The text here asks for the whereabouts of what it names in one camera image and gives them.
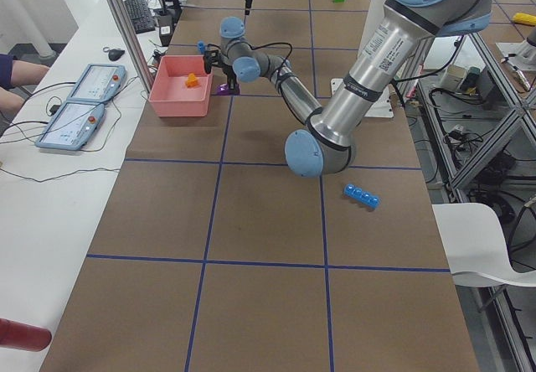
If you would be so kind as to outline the person forearm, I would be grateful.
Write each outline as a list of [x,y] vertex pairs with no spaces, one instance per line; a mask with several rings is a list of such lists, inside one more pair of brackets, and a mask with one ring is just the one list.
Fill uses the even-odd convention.
[[14,87],[38,85],[49,72],[49,67],[17,59],[11,54],[1,54],[1,112],[16,115],[24,99],[11,92]]

